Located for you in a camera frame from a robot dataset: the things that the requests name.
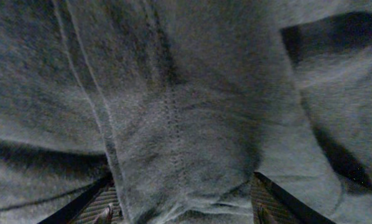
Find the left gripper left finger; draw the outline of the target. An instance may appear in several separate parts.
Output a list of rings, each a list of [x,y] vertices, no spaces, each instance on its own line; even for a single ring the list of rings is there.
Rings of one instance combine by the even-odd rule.
[[[39,224],[120,223],[123,214],[110,175],[93,183],[75,200]]]

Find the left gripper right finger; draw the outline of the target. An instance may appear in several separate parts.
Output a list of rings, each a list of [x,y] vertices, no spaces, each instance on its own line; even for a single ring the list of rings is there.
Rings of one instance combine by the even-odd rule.
[[[260,172],[251,178],[255,224],[335,224]]]

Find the dark teal t-shirt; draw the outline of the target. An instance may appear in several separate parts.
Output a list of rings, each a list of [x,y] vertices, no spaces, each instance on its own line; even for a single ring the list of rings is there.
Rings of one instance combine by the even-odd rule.
[[[0,1],[0,223],[106,172],[119,223],[252,223],[255,172],[372,223],[372,1]]]

